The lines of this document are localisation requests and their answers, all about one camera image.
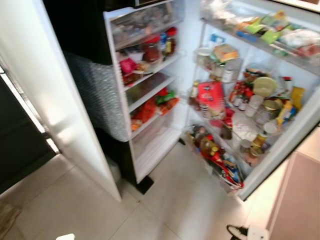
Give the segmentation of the brown counter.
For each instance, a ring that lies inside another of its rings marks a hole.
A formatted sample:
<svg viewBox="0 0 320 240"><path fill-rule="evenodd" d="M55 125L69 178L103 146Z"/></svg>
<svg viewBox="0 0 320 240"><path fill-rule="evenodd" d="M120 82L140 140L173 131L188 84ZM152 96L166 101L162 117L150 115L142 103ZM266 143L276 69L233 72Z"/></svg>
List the brown counter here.
<svg viewBox="0 0 320 240"><path fill-rule="evenodd" d="M295 151L279 187L269 240L320 240L320 162Z"/></svg>

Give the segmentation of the yellow oil bottle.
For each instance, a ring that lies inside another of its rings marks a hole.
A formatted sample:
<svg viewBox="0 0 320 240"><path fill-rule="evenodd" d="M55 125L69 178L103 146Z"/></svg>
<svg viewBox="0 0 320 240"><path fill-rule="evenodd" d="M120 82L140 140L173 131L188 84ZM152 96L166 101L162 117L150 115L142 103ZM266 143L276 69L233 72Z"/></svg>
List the yellow oil bottle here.
<svg viewBox="0 0 320 240"><path fill-rule="evenodd" d="M211 134L203 136L199 140L198 147L199 152L206 159L212 158L219 151L219 146L215 143L214 137Z"/></svg>

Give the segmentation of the light green sachets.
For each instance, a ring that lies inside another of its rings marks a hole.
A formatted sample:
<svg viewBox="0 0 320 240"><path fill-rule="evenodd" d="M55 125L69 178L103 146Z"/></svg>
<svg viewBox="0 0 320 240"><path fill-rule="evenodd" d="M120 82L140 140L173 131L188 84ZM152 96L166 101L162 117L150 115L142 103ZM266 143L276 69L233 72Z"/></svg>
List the light green sachets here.
<svg viewBox="0 0 320 240"><path fill-rule="evenodd" d="M272 16L257 17L248 25L244 26L244 31L255 35L266 44L272 44L281 38L282 35L288 34L295 28L287 18L276 18Z"/></svg>

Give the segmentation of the white fridge door with racks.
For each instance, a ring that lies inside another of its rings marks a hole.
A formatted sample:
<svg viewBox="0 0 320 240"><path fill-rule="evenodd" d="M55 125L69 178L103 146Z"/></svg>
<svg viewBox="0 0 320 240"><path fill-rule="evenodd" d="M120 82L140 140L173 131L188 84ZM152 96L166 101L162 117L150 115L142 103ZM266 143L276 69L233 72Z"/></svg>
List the white fridge door with racks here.
<svg viewBox="0 0 320 240"><path fill-rule="evenodd" d="M188 130L192 134L204 127L223 153L229 153L243 176L244 187L231 189L209 162L207 168L224 183L227 191L243 201L276 170L301 144L320 119L320 42L317 45L290 48L277 39L267 44L244 27L256 18L270 16L285 19L297 29L320 33L319 14L295 10L271 0L199 0L198 43L191 61L193 82L221 82L225 112L221 118L206 118L201 106L189 102ZM213 48L228 44L236 48L238 58L224 63L210 58ZM267 100L281 103L276 118L258 125L245 115L253 82L270 77L278 87ZM293 87L305 89L301 110L290 99Z"/></svg>

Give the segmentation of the grey patterned cloth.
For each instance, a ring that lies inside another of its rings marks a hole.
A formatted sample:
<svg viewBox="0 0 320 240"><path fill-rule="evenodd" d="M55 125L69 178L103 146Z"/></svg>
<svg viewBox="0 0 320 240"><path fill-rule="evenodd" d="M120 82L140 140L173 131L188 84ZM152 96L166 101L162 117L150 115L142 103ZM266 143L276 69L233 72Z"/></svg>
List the grey patterned cloth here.
<svg viewBox="0 0 320 240"><path fill-rule="evenodd" d="M92 125L119 142L127 142L130 134L114 67L71 52L62 54Z"/></svg>

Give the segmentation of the glass jar with gold lid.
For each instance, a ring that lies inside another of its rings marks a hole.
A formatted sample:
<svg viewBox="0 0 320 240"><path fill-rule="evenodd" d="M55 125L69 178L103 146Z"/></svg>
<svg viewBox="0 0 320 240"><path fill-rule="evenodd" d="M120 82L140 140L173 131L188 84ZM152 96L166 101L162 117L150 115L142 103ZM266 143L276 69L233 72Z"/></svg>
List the glass jar with gold lid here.
<svg viewBox="0 0 320 240"><path fill-rule="evenodd" d="M278 114L282 108L282 104L277 100L265 100L258 106L253 119L257 125L264 125L265 123L272 121L278 117Z"/></svg>

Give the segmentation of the red lid jar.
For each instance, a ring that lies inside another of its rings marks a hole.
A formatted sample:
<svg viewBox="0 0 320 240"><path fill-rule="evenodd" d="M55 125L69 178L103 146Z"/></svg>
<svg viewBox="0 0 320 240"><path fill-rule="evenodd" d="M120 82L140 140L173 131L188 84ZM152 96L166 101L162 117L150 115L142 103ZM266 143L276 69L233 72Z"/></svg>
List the red lid jar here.
<svg viewBox="0 0 320 240"><path fill-rule="evenodd" d="M144 39L144 41L142 42L143 61L149 64L155 64L160 61L160 59L162 59L159 43L160 35L158 34L151 35L148 38Z"/></svg>

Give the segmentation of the pink container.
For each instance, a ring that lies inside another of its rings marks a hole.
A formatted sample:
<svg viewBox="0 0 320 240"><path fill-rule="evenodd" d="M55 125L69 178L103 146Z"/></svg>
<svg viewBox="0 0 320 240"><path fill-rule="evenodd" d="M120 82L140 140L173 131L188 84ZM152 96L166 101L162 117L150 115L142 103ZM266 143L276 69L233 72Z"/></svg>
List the pink container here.
<svg viewBox="0 0 320 240"><path fill-rule="evenodd" d="M119 69L122 76L134 74L137 71L138 63L130 57L125 57L118 62Z"/></svg>

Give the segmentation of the yellow packet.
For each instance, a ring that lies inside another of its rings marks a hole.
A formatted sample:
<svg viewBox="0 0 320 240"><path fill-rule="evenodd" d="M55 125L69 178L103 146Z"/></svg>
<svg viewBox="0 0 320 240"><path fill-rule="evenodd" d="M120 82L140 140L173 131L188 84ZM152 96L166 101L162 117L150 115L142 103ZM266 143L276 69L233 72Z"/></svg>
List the yellow packet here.
<svg viewBox="0 0 320 240"><path fill-rule="evenodd" d="M292 107L297 111L302 109L303 106L303 98L306 93L306 89L303 87L294 86L290 92L290 102L292 103Z"/></svg>

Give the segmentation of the red sachet pack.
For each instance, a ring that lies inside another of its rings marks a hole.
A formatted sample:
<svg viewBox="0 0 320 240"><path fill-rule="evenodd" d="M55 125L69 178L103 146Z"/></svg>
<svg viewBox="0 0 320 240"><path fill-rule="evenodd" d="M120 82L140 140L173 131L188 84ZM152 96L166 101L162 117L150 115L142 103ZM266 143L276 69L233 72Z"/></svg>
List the red sachet pack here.
<svg viewBox="0 0 320 240"><path fill-rule="evenodd" d="M208 158L209 162L215 169L215 173L226 183L232 190L239 190L245 187L242 172L236 164L232 154L215 151Z"/></svg>

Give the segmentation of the red vegetable bag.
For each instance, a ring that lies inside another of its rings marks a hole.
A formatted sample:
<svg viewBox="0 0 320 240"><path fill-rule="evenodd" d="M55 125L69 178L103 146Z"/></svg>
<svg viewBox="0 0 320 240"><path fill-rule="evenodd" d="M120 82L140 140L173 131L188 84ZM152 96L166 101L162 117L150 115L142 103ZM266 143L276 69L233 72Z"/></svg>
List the red vegetable bag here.
<svg viewBox="0 0 320 240"><path fill-rule="evenodd" d="M148 99L140 105L131 116L132 131L136 131L140 126L148 122L157 112L156 97Z"/></svg>

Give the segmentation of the black fridge body with shelves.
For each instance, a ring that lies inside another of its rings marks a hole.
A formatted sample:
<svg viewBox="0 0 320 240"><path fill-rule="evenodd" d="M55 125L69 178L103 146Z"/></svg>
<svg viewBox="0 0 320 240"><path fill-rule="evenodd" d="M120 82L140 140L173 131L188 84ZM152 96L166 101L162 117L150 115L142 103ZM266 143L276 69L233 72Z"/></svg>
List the black fridge body with shelves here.
<svg viewBox="0 0 320 240"><path fill-rule="evenodd" d="M186 96L194 80L192 62L198 43L201 0L42 0L55 37L66 51L105 66L113 66L125 112L129 140L117 141L93 126L105 157L119 167L124 181L140 194L154 185L151 172L174 144L181 141L188 118ZM177 48L166 57L166 31L176 27ZM159 35L161 59L143 60L142 43ZM137 62L135 73L123 76L119 61ZM175 98L157 105L156 114L133 131L131 116L160 90Z"/></svg>

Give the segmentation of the clear box with yellow lid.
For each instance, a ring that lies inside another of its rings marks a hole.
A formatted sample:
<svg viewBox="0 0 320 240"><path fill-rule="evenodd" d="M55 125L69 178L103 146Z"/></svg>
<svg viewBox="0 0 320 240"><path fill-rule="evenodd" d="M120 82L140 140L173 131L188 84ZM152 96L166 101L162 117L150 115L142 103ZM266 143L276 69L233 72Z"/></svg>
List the clear box with yellow lid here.
<svg viewBox="0 0 320 240"><path fill-rule="evenodd" d="M235 60L238 57L239 53L237 49L226 43L215 46L210 54L211 59L221 64Z"/></svg>

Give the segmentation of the round beige lid tub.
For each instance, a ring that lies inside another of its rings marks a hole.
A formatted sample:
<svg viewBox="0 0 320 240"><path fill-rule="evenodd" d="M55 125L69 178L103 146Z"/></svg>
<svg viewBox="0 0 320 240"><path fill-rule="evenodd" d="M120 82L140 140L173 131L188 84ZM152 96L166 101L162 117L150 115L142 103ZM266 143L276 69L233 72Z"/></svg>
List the round beige lid tub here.
<svg viewBox="0 0 320 240"><path fill-rule="evenodd" d="M253 82L253 93L263 98L270 98L278 87L278 82L270 77L258 77Z"/></svg>

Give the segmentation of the big red packet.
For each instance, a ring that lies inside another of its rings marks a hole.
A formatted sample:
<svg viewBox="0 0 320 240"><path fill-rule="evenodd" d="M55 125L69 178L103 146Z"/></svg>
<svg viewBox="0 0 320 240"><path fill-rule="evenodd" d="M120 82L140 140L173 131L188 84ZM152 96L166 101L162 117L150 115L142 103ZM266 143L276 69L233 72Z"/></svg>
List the big red packet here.
<svg viewBox="0 0 320 240"><path fill-rule="evenodd" d="M199 83L197 99L205 118L219 119L226 112L224 87L220 81Z"/></svg>

